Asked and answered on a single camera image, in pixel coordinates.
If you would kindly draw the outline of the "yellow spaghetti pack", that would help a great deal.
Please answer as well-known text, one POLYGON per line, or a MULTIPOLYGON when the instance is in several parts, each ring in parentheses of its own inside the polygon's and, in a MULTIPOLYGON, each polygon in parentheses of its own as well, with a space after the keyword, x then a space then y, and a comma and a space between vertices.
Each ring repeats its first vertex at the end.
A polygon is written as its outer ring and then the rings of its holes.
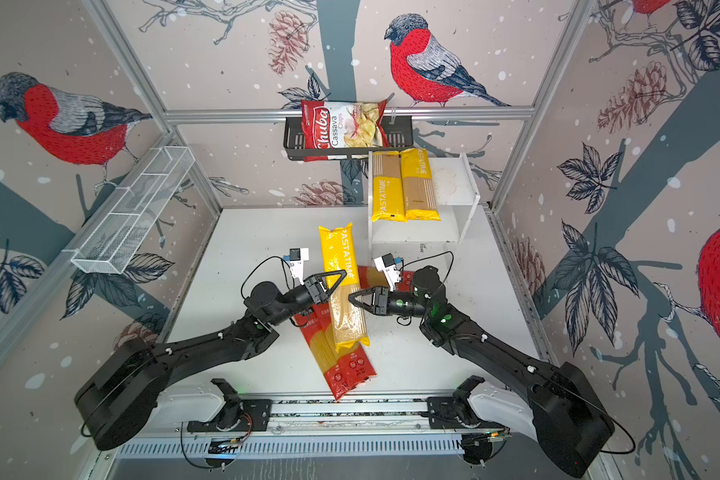
POLYGON ((439 221, 430 162, 426 150, 408 149, 400 154, 406 219, 439 221))
POLYGON ((352 224, 335 229, 320 227, 319 237, 324 271, 347 271, 346 279, 329 303, 336 349, 350 348, 355 343, 369 346, 364 310, 348 300, 349 294, 361 290, 352 224))
POLYGON ((372 221, 406 222, 400 153, 375 152, 371 167, 372 221))

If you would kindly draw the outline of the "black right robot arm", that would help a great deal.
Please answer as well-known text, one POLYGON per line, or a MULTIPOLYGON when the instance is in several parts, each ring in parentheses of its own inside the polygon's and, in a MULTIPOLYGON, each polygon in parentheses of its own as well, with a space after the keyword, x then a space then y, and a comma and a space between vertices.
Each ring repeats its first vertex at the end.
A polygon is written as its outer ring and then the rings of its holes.
POLYGON ((409 292, 377 286, 348 300, 376 316, 419 318, 420 331, 434 346, 504 383, 530 407, 541 449, 572 477, 584 476, 615 432, 615 421, 578 367, 537 360, 489 334, 448 301, 433 266, 413 274, 409 292))

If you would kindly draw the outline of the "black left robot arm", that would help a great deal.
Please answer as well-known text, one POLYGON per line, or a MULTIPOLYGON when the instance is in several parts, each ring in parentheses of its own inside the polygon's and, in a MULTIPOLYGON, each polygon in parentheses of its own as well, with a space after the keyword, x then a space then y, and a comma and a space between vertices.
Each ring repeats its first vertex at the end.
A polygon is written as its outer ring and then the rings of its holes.
POLYGON ((146 425, 166 388, 262 354, 279 337, 277 325, 328 302, 346 277, 343 269, 314 274, 286 293, 270 281, 261 282, 244 298, 245 314, 224 329, 172 343, 127 341, 74 397, 83 420, 81 434, 101 451, 123 445, 146 425))

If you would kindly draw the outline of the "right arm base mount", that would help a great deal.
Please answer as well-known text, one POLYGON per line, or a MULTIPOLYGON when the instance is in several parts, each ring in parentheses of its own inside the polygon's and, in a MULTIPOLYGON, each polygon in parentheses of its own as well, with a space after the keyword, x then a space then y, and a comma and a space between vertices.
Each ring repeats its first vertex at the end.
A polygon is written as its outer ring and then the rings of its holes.
POLYGON ((463 381, 450 396, 428 397, 426 410, 421 413, 431 429, 486 429, 499 428, 496 422, 480 419, 468 399, 472 391, 485 379, 472 375, 463 381))

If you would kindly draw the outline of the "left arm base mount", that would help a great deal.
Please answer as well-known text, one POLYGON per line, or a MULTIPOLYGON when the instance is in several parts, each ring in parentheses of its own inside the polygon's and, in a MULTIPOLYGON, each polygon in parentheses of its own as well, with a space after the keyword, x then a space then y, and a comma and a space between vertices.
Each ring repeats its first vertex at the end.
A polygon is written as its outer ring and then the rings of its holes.
POLYGON ((209 420, 192 420, 187 424, 190 433, 263 432, 267 430, 273 401, 270 399, 242 399, 239 393, 222 378, 211 383, 222 394, 223 404, 209 420))

